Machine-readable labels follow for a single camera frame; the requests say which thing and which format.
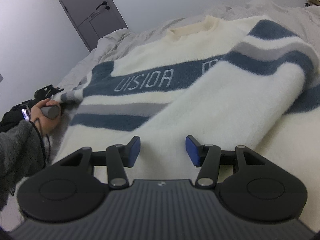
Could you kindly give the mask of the grey sleeved left forearm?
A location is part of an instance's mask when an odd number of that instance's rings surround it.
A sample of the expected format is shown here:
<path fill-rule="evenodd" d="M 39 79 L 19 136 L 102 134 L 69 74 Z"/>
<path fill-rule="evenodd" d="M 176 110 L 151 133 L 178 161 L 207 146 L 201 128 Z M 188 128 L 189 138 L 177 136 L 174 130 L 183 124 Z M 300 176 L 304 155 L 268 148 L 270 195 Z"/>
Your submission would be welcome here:
<path fill-rule="evenodd" d="M 22 120 L 16 127 L 1 132 L 1 209 L 16 184 L 41 171 L 45 165 L 42 135 L 32 122 Z"/>

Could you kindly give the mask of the person's left hand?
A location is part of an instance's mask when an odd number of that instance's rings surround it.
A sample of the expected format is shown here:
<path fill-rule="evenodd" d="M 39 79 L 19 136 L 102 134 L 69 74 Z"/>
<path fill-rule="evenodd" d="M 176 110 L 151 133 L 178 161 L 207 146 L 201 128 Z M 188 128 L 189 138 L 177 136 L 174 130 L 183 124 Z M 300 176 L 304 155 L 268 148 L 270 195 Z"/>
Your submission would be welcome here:
<path fill-rule="evenodd" d="M 49 134 L 60 123 L 61 113 L 55 119 L 45 117 L 41 111 L 43 107 L 57 106 L 61 111 L 60 104 L 55 100 L 45 99 L 39 101 L 31 108 L 30 120 L 39 130 L 42 136 Z"/>

